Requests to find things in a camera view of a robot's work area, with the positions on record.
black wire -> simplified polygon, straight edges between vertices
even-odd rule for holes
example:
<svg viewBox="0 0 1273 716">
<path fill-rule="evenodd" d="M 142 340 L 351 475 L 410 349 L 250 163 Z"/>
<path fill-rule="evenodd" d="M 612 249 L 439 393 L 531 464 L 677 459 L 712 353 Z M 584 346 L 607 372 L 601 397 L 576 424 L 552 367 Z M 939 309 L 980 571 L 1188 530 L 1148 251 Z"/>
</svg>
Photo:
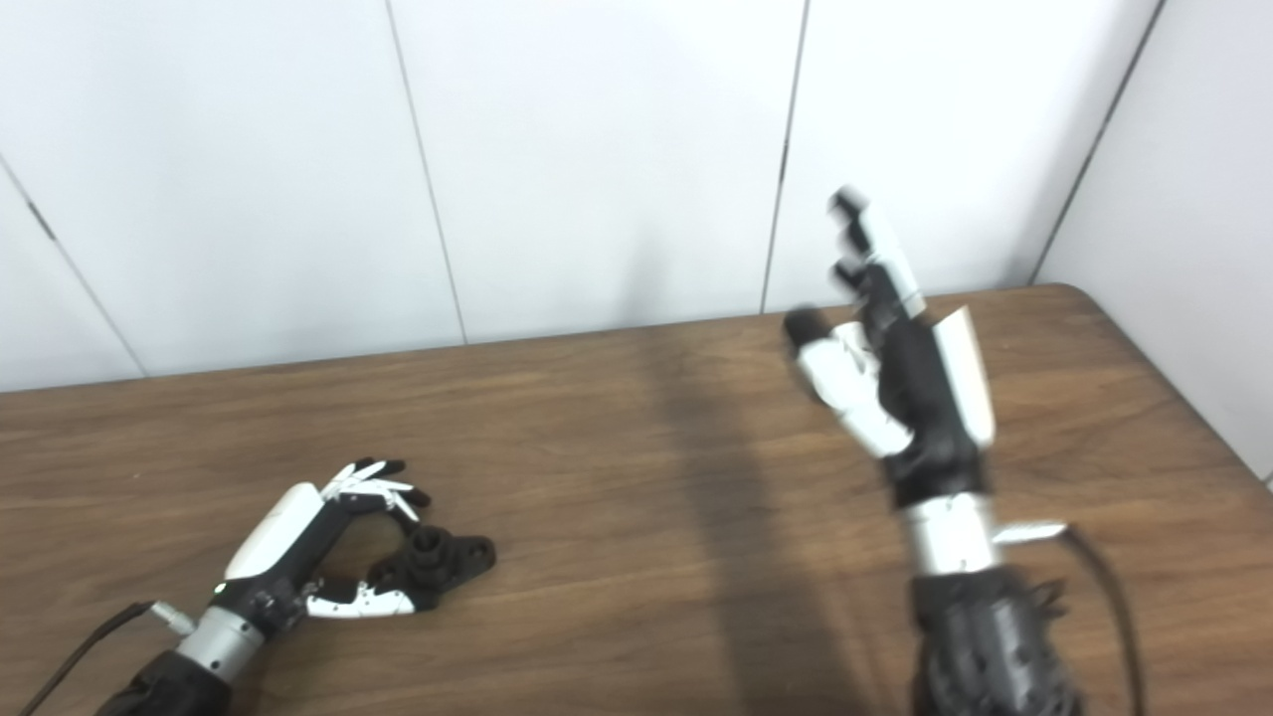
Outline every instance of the black wire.
<svg viewBox="0 0 1273 716">
<path fill-rule="evenodd" d="M 1132 606 L 1128 603 L 1123 585 L 1114 575 L 1109 562 L 1096 552 L 1096 547 L 1083 536 L 1073 525 L 1068 525 L 1059 536 L 1062 544 L 1068 547 L 1085 563 L 1088 571 L 1096 577 L 1096 584 L 1105 591 L 1105 598 L 1114 612 L 1114 626 L 1118 629 L 1119 641 L 1123 643 L 1123 669 L 1127 671 L 1127 689 L 1132 702 L 1133 716 L 1144 716 L 1144 671 L 1141 664 L 1141 647 L 1137 645 L 1136 624 L 1132 620 Z"/>
<path fill-rule="evenodd" d="M 154 601 L 135 601 L 125 606 L 123 610 L 116 614 L 115 617 L 111 617 L 106 622 L 102 622 L 102 626 L 93 629 L 93 633 L 90 633 L 88 638 L 84 640 L 84 643 L 79 645 L 79 648 L 73 651 L 71 655 L 66 657 L 66 661 L 64 661 L 62 665 L 59 666 L 56 671 L 53 671 L 53 675 L 48 678 L 48 682 L 45 683 L 45 685 L 39 689 L 39 692 L 36 693 L 36 696 L 31 699 L 31 703 L 24 706 L 23 710 L 18 712 L 18 716 L 31 716 L 32 713 L 34 713 L 36 708 L 39 708 L 39 705 L 43 703 L 46 698 L 48 698 L 48 694 L 52 693 L 55 688 L 57 688 L 57 684 L 62 683 L 62 679 L 66 678 L 66 674 L 71 673 L 71 669 L 75 668 L 75 664 L 79 664 L 79 660 L 83 659 L 85 654 L 88 654 L 88 650 L 93 648 L 94 643 L 102 641 L 107 634 L 109 634 L 115 629 L 118 629 L 123 624 L 127 624 L 132 619 L 136 619 L 137 617 L 145 614 L 148 610 L 150 610 L 151 604 L 154 604 Z"/>
</svg>

wood grain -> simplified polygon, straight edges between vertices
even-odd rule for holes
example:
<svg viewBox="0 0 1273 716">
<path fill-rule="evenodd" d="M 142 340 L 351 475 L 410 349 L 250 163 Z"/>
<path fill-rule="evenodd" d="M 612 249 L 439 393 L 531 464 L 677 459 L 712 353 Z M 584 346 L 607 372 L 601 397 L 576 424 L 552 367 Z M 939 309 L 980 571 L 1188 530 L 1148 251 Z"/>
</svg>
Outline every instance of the wood grain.
<svg viewBox="0 0 1273 716">
<path fill-rule="evenodd" d="M 1273 701 L 1273 499 L 1086 297 L 973 307 L 999 417 L 1001 519 L 1083 525 L 1128 581 L 1158 716 Z M 779 316 L 0 396 L 0 711 L 135 599 L 199 612 L 298 480 L 407 460 L 428 519 L 498 545 L 440 610 L 307 622 L 236 712 L 903 715 L 914 638 L 872 462 L 793 387 Z M 327 569 L 390 550 L 355 525 Z M 1058 640 L 1123 710 L 1099 594 Z M 139 622 L 45 713 L 90 713 L 172 643 Z"/>
</svg>

robotic hand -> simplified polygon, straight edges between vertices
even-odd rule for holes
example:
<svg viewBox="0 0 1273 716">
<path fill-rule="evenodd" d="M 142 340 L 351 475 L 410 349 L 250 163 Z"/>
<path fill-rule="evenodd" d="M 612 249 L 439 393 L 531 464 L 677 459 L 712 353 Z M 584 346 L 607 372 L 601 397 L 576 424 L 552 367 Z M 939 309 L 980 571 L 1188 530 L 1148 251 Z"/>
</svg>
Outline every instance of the robotic hand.
<svg viewBox="0 0 1273 716">
<path fill-rule="evenodd" d="M 784 329 L 817 396 L 882 461 L 905 524 L 923 633 L 915 713 L 1082 713 L 1046 633 L 1058 595 L 1027 586 L 1001 549 L 1066 525 L 994 522 L 981 465 L 994 415 L 967 310 L 932 322 L 880 208 L 848 189 L 831 206 L 852 248 L 834 273 L 861 321 L 833 329 L 802 308 Z"/>
<path fill-rule="evenodd" d="M 425 612 L 438 606 L 443 592 L 490 569 L 495 548 L 489 539 L 457 538 L 420 524 L 415 508 L 428 507 L 429 497 L 386 479 L 405 466 L 367 457 L 346 465 L 321 492 L 312 483 L 288 489 L 230 559 L 197 623 L 163 610 L 185 638 L 143 668 L 98 716 L 218 716 L 252 655 L 302 617 Z M 402 547 L 364 581 L 316 578 L 314 569 L 354 517 L 374 512 L 397 521 Z"/>
</svg>

